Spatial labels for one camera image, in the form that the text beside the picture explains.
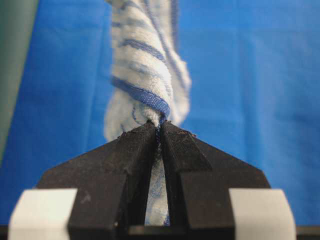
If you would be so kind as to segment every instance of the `blue cloth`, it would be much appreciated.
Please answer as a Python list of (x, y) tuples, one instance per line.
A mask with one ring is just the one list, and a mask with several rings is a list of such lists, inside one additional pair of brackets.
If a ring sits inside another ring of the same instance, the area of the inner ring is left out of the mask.
[[(193, 80), (182, 127), (261, 168), (297, 224), (320, 224), (320, 2), (180, 1)], [(44, 170), (105, 142), (110, 8), (41, 0), (0, 168), (0, 224)]]

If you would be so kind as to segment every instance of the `blue background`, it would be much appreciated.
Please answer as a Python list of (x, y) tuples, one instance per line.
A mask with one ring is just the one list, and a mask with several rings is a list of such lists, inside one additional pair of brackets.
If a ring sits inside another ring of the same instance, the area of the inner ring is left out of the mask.
[[(261, 168), (299, 225), (320, 224), (320, 1), (181, 0), (192, 78), (182, 127)], [(0, 224), (42, 173), (106, 142), (110, 7), (40, 0), (0, 168)]]

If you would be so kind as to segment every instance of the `terry cloth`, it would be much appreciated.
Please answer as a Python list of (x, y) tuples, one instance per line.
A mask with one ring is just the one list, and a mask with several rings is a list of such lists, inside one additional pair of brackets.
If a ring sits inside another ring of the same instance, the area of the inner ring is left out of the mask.
[[(179, 125), (189, 112), (191, 80), (177, 54), (177, 0), (106, 0), (112, 5), (116, 87), (107, 107), (104, 135), (111, 141), (147, 120)], [(168, 223), (164, 167), (152, 168), (146, 224)]]

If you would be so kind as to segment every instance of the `white towel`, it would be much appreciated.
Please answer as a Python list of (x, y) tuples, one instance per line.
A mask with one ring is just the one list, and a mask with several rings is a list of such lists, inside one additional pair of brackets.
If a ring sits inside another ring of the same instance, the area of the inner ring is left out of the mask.
[[(113, 66), (116, 87), (105, 115), (111, 141), (147, 120), (160, 127), (180, 124), (189, 112), (191, 80), (177, 54), (177, 0), (106, 0), (112, 5)], [(146, 225), (168, 224), (163, 163), (152, 168)]]

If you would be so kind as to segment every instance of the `blue stripe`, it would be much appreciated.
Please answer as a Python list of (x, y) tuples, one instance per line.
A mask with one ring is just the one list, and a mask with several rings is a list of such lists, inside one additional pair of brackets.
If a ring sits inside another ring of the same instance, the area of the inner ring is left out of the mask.
[(126, 132), (126, 130), (125, 130), (125, 127), (124, 127), (124, 125), (123, 124), (121, 124), (121, 130), (122, 130), (122, 132)]
[(149, 19), (151, 20), (152, 24), (153, 24), (153, 27), (155, 28), (155, 30), (157, 31), (158, 33), (158, 36), (159, 36), (159, 39), (161, 41), (161, 44), (162, 44), (162, 47), (165, 51), (165, 54), (167, 56), (167, 59), (169, 61), (169, 63), (171, 64), (174, 72), (175, 72), (175, 75), (177, 76), (182, 88), (186, 91), (187, 90), (187, 86), (185, 85), (184, 81), (183, 81), (183, 78), (182, 78), (182, 73), (180, 72), (180, 70), (178, 69), (177, 65), (176, 65), (176, 62), (175, 60), (173, 59), (173, 57), (171, 56), (170, 54), (170, 51), (168, 49), (168, 46), (166, 45), (165, 41), (164, 41), (164, 37), (162, 36), (160, 30), (159, 30), (159, 26), (158, 24), (156, 23), (156, 20), (154, 18), (154, 16), (152, 15), (152, 12), (150, 10), (150, 6), (149, 6), (149, 1), (148, 0), (142, 0), (144, 1), (144, 5), (145, 5), (145, 9), (146, 9), (146, 13), (149, 17)]
[(115, 87), (128, 93), (133, 99), (159, 111), (161, 113), (160, 124), (162, 124), (169, 116), (170, 107), (168, 103), (153, 92), (136, 87), (116, 76), (112, 76), (111, 83)]
[(161, 79), (163, 81), (163, 84), (164, 84), (164, 87), (165, 87), (165, 90), (166, 90), (168, 96), (169, 97), (172, 96), (172, 90), (171, 90), (170, 86), (168, 85), (168, 83), (165, 81), (165, 77), (162, 74), (154, 71), (153, 68), (150, 68), (147, 65), (141, 64), (139, 62), (128, 61), (125, 59), (116, 59), (114, 64), (121, 66), (121, 67), (129, 68), (133, 71), (136, 71), (138, 73), (142, 73), (144, 75), (149, 75), (149, 76)]
[(111, 23), (111, 26), (113, 28), (121, 28), (122, 24), (120, 22), (112, 22)]
[(144, 10), (138, 5), (136, 4), (135, 2), (129, 0), (129, 1), (126, 1), (122, 7), (120, 8), (121, 10), (125, 10), (127, 7), (133, 7), (133, 8), (136, 8), (136, 9), (139, 9), (141, 12), (144, 13)]
[(139, 121), (137, 120), (136, 115), (135, 115), (135, 112), (136, 112), (136, 107), (133, 106), (133, 109), (132, 109), (132, 118), (133, 118), (133, 120), (134, 120), (137, 124), (143, 125), (143, 123), (141, 123), (141, 122), (139, 122)]
[(143, 20), (139, 20), (139, 19), (134, 19), (134, 18), (128, 17), (126, 19), (126, 24), (129, 25), (129, 26), (142, 28), (142, 29), (147, 30), (147, 31), (149, 31), (151, 33), (155, 33), (154, 28), (152, 26), (150, 26), (149, 24), (147, 24)]
[(145, 52), (149, 53), (150, 55), (154, 56), (155, 58), (159, 59), (164, 64), (166, 64), (165, 57), (163, 56), (163, 54), (161, 52), (159, 52), (153, 46), (146, 44), (142, 41), (137, 41), (135, 39), (125, 39), (121, 45), (122, 46), (129, 45), (135, 49), (145, 51)]
[(171, 0), (171, 32), (173, 47), (178, 52), (178, 0)]

